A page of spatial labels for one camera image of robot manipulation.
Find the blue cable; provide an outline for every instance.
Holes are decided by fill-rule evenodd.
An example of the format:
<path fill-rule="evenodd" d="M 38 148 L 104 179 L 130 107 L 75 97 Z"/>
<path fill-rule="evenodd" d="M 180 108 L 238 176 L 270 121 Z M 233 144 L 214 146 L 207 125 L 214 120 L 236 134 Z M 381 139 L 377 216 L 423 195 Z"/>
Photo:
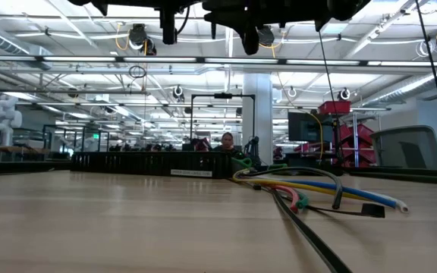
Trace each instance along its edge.
<path fill-rule="evenodd" d="M 328 184 L 328 183 L 322 183 L 322 182 L 315 182 L 315 181 L 303 181 L 303 180 L 286 180 L 286 179 L 276 179 L 276 180 L 281 180 L 284 182 L 289 182 L 289 183 L 293 183 L 293 184 L 303 184 L 303 185 L 308 185 L 308 186 L 315 186 L 315 187 L 321 187 L 324 189 L 330 189 L 330 190 L 334 190 L 336 189 L 336 186 L 333 184 Z M 386 198 L 382 198 L 380 196 L 377 196 L 375 194 L 371 194 L 371 193 L 366 193 L 362 190 L 357 190 L 354 188 L 350 188 L 350 187 L 343 187 L 343 191 L 344 193 L 351 193 L 354 194 L 356 196 L 360 196 L 369 200 L 372 200 L 373 202 L 377 202 L 379 204 L 383 204 L 385 206 L 391 207 L 395 209 L 395 201 L 386 199 Z"/>

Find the column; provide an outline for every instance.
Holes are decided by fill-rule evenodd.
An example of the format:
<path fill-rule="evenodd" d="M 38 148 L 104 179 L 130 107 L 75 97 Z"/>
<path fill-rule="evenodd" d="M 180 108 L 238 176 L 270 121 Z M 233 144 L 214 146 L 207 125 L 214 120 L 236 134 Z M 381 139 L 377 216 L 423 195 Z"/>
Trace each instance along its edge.
<path fill-rule="evenodd" d="M 256 95 L 256 136 L 259 137 L 259 157 L 272 164 L 272 83 L 270 74 L 245 74 L 244 95 Z M 253 133 L 253 100 L 242 99 L 242 146 Z"/>

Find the chair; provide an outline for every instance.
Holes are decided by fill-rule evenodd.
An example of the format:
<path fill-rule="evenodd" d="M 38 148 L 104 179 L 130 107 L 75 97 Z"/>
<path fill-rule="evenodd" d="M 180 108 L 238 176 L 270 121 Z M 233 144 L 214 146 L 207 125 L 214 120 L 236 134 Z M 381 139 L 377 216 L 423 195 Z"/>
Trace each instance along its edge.
<path fill-rule="evenodd" d="M 437 139 L 431 127 L 399 127 L 370 136 L 379 166 L 437 170 Z"/>

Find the wooden table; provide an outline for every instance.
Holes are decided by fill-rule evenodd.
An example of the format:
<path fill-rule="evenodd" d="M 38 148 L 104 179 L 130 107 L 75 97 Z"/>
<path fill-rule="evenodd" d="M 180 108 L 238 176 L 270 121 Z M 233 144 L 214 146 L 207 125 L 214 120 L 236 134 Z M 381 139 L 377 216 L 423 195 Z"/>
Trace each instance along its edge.
<path fill-rule="evenodd" d="M 411 209 L 386 209 L 386 219 L 300 216 L 353 272 L 437 272 L 437 185 L 342 180 Z M 305 193 L 315 206 L 331 205 L 331 196 Z M 360 202 L 344 199 L 341 208 L 360 211 Z M 226 180 L 0 176 L 0 272 L 328 271 L 268 193 Z"/>

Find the pink cable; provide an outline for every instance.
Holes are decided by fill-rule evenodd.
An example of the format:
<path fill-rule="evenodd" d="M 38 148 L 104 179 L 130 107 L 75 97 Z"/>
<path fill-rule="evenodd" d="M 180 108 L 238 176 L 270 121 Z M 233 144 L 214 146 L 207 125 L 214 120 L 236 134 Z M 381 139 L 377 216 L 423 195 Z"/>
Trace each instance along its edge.
<path fill-rule="evenodd" d="M 296 203 L 300 201 L 300 196 L 297 194 L 296 190 L 293 190 L 290 187 L 285 187 L 285 186 L 271 185 L 270 187 L 273 189 L 282 190 L 286 193 L 289 193 L 291 197 L 293 197 L 293 201 L 291 202 L 291 207 L 289 209 L 291 209 L 294 213 L 297 213 Z"/>

